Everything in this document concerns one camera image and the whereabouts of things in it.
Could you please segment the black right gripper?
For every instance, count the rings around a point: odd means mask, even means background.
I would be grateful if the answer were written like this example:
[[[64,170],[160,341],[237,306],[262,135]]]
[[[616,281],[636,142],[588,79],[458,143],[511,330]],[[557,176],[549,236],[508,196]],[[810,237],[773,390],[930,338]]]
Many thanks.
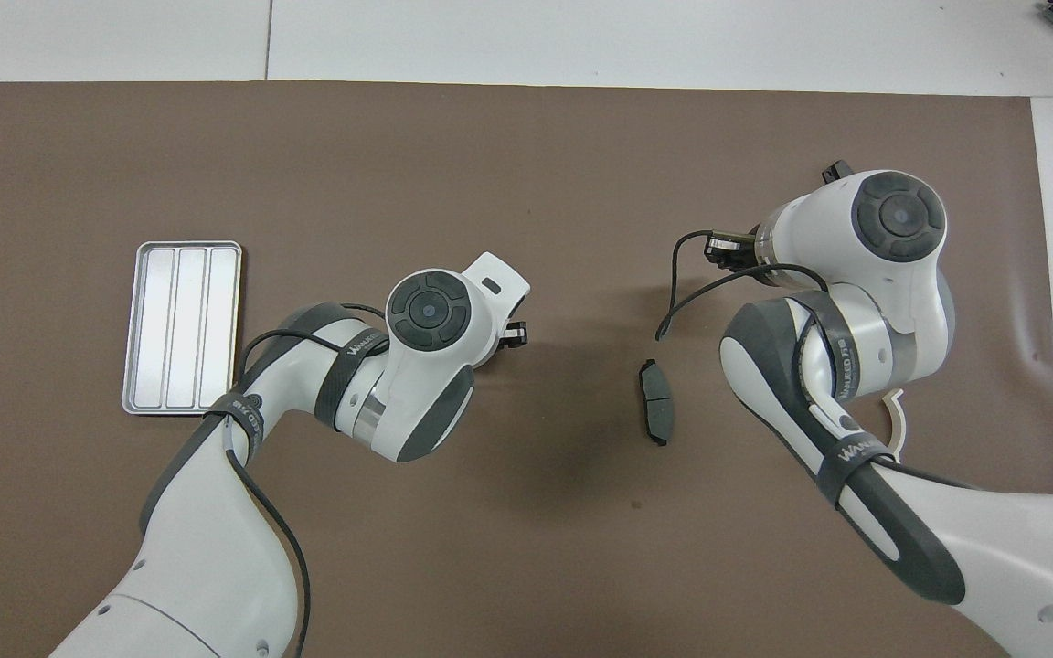
[[[711,233],[709,261],[718,268],[739,273],[758,265],[756,236],[752,233]]]

